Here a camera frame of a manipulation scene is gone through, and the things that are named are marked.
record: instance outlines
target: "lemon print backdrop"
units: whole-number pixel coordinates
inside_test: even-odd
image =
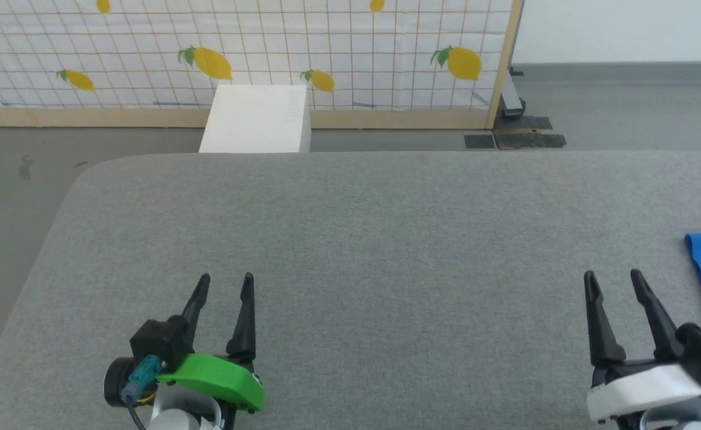
[[[512,0],[0,0],[0,99],[197,109],[307,85],[313,109],[488,109]]]

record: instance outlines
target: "gray floor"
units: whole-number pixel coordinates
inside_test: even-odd
[[[563,150],[701,151],[701,68],[668,73],[656,67],[637,76],[601,67],[576,73],[529,67],[527,76],[516,81],[528,103],[526,113],[549,116],[555,133],[566,136]],[[196,152],[201,134],[124,128],[0,130],[0,335],[73,180],[112,158]],[[464,134],[317,130],[312,149],[460,151]]]

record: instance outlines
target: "white box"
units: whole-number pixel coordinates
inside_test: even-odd
[[[199,152],[309,152],[305,85],[219,85]]]

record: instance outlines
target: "lemon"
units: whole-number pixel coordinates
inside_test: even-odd
[[[478,81],[478,74],[481,73],[481,58],[473,51],[463,47],[447,47],[435,51],[430,57],[430,64],[438,59],[441,69],[448,61],[448,70],[458,79],[468,79],[468,81]]]
[[[75,72],[74,70],[59,70],[56,76],[64,79],[64,82],[69,81],[70,84],[83,91],[93,91],[93,81],[85,74]]]
[[[369,2],[369,9],[372,10],[372,12],[379,12],[383,10],[385,7],[385,0],[371,0]]]
[[[111,5],[109,0],[96,0],[96,8],[99,8],[99,12],[102,14],[107,14],[111,10]]]
[[[305,77],[306,82],[310,82],[313,79],[314,87],[325,91],[327,93],[334,92],[334,79],[327,73],[321,70],[307,70],[300,74],[300,78]]]
[[[178,61],[181,57],[189,64],[194,65],[197,62],[197,67],[202,73],[215,79],[227,79],[231,81],[231,64],[226,60],[226,57],[206,47],[189,47],[178,51]]]

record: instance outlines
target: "gray fabric surface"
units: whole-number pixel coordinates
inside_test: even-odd
[[[0,341],[0,428],[132,428],[102,399],[111,360],[203,272],[195,346],[222,353],[246,271],[266,408],[240,430],[594,428],[582,275],[649,357],[629,270],[701,324],[690,231],[701,154],[110,161],[69,192]]]

